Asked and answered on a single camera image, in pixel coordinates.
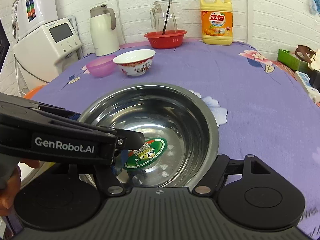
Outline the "person's left hand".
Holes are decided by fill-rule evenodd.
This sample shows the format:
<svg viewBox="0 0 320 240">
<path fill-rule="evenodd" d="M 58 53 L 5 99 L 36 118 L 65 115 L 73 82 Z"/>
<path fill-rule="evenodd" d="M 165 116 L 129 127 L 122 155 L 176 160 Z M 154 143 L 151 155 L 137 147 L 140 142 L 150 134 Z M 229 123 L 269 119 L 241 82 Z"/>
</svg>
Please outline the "person's left hand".
<svg viewBox="0 0 320 240">
<path fill-rule="evenodd" d="M 1 213 L 0 216 L 7 216 L 11 212 L 16 194 L 21 188 L 21 170 L 17 165 L 11 177 L 7 181 L 7 187 L 1 190 Z"/>
</svg>

